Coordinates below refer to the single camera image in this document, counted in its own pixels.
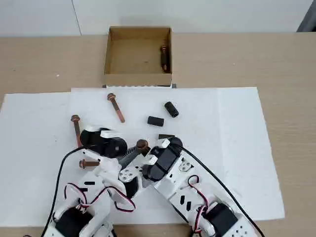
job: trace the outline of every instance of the table surface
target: table surface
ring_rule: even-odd
[[[101,87],[106,36],[0,38],[5,93]],[[285,206],[285,219],[258,222],[266,236],[313,236],[316,229],[316,34],[174,34],[178,87],[257,86]],[[0,228],[3,237],[42,228]],[[117,226],[118,236],[185,237],[185,225]]]

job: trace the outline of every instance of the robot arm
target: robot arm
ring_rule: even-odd
[[[148,185],[173,205],[194,233],[203,237],[256,237],[246,218],[227,204],[230,200],[219,198],[181,155],[179,138],[158,140],[152,149],[145,140],[139,140],[127,149],[113,131],[89,127],[80,140],[83,145],[99,144],[83,153],[100,164],[65,187],[66,199],[56,209],[45,237],[113,236],[111,202],[118,210],[131,212],[135,208],[131,198]],[[119,207],[120,203],[131,209]]]
[[[197,169],[181,155],[179,146],[182,142],[176,137],[159,140],[140,164],[136,163],[141,171],[133,163],[120,172],[119,179],[125,185],[132,178],[142,179],[143,183],[150,180],[194,233],[207,237],[256,237],[246,218],[230,208],[230,199],[219,198],[223,195],[199,177]]]

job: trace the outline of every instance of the white wall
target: white wall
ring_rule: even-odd
[[[78,35],[71,0],[0,0],[0,36]]]
[[[73,0],[83,35],[112,25],[175,32],[294,32],[313,0]],[[79,35],[71,0],[0,0],[0,36]]]

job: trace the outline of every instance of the open cardboard box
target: open cardboard box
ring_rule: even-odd
[[[166,45],[170,70],[162,70],[160,48]],[[106,85],[171,85],[169,27],[110,27],[105,58]]]

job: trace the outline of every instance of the red and white wire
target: red and white wire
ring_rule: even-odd
[[[84,192],[81,190],[81,188],[79,188],[76,184],[73,184],[73,183],[67,183],[64,187],[64,198],[67,199],[67,187],[68,186],[72,186],[74,189],[76,189],[78,191],[79,194],[81,194],[81,196],[83,198],[81,198],[80,200],[84,202],[84,204],[87,204],[88,201],[87,201],[87,197],[86,195],[84,194]]]
[[[117,202],[115,201],[114,205],[115,205],[117,210],[122,211],[122,212],[133,212],[136,209],[135,203],[131,199],[129,199],[124,193],[122,193],[117,187],[114,187],[114,186],[105,187],[104,189],[102,189],[99,192],[99,194],[93,199],[93,201],[91,203],[88,203],[86,195],[84,194],[84,192],[77,185],[75,185],[73,183],[66,184],[66,186],[64,188],[65,199],[67,199],[66,189],[67,189],[68,185],[72,186],[74,189],[76,189],[78,191],[78,193],[80,193],[82,195],[83,198],[80,199],[80,206],[77,206],[77,209],[80,209],[82,211],[86,210],[88,207],[93,205],[97,201],[97,199],[101,196],[101,194],[108,189],[114,189],[124,200],[128,201],[133,206],[133,209],[123,209],[123,208],[119,207]]]
[[[195,189],[197,191],[197,193],[201,196],[201,198],[203,199],[204,201],[204,205],[201,205],[198,210],[197,210],[197,216],[196,216],[196,220],[195,220],[195,223],[194,223],[194,233],[196,234],[200,234],[202,232],[202,229],[199,229],[198,226],[199,226],[199,219],[202,215],[203,212],[207,211],[208,209],[208,206],[209,206],[209,203],[208,203],[208,200],[207,198],[205,197],[205,195],[200,191],[198,190],[196,187],[194,187],[193,184],[190,183],[190,179],[193,178],[193,177],[196,177],[197,178],[197,182],[196,183],[199,183],[199,177],[195,174],[195,175],[191,175],[189,178],[188,178],[188,185]]]

